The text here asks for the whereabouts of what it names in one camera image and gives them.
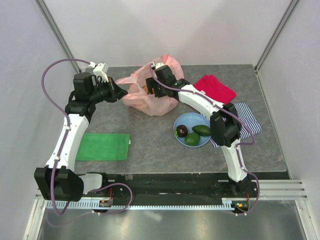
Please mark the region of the pink plastic bag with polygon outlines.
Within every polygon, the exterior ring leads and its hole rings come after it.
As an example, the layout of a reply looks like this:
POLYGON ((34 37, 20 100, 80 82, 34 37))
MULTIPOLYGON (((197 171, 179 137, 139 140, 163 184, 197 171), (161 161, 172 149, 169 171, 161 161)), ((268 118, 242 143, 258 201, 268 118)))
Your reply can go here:
POLYGON ((178 101, 172 97, 155 97, 147 94, 146 79, 150 78, 150 64, 140 67, 128 77, 116 80, 116 84, 129 85, 128 94, 122 98, 125 105, 133 107, 149 116, 163 116, 173 110, 178 101))

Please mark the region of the dark mangosteen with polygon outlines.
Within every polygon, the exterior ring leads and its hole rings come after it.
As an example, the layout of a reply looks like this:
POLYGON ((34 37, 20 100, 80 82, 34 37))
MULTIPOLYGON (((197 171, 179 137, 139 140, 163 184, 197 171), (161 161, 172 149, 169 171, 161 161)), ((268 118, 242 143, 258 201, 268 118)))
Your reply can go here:
POLYGON ((175 130, 174 130, 174 134, 178 137, 178 138, 184 138, 188 135, 188 128, 181 124, 181 125, 178 125, 175 130))

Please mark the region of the green avocado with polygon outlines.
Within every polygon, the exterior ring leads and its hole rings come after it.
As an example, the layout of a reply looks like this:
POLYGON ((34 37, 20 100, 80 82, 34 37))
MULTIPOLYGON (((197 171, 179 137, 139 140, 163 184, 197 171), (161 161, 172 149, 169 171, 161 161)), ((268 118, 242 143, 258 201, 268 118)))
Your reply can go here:
POLYGON ((210 127, 206 125, 195 125, 192 130, 202 137, 209 137, 211 135, 210 127))

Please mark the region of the green lime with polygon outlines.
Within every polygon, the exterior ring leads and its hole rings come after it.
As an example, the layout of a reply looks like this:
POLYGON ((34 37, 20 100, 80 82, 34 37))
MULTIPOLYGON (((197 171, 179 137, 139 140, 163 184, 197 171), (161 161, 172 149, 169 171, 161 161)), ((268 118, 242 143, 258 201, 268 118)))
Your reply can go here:
POLYGON ((195 147, 195 146, 197 146, 199 144, 200 139, 201 139, 201 136, 198 133, 192 132, 192 133, 189 133, 184 138, 184 142, 188 146, 195 147))

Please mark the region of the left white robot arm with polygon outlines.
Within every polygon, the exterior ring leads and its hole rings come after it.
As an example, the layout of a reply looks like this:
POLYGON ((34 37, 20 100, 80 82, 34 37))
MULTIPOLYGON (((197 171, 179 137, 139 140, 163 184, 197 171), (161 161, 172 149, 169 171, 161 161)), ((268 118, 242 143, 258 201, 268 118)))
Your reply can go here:
POLYGON ((98 103, 114 103, 127 92, 103 70, 76 74, 73 86, 68 104, 62 110, 63 127, 53 154, 44 167, 34 172, 43 198, 52 202, 78 202, 91 192, 106 196, 110 191, 106 174, 78 175, 74 172, 76 161, 118 161, 128 156, 128 134, 85 133, 98 103))

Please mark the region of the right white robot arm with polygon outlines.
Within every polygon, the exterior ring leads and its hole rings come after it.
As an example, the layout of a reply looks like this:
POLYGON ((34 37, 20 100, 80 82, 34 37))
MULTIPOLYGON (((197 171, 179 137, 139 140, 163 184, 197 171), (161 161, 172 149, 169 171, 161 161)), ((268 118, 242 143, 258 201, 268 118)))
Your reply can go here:
POLYGON ((197 110, 209 121, 209 136, 218 144, 227 163, 229 191, 242 196, 250 184, 248 170, 241 152, 241 123, 232 103, 223 104, 197 90, 185 79, 176 79, 171 68, 163 63, 150 63, 150 74, 155 81, 155 95, 168 96, 197 110))

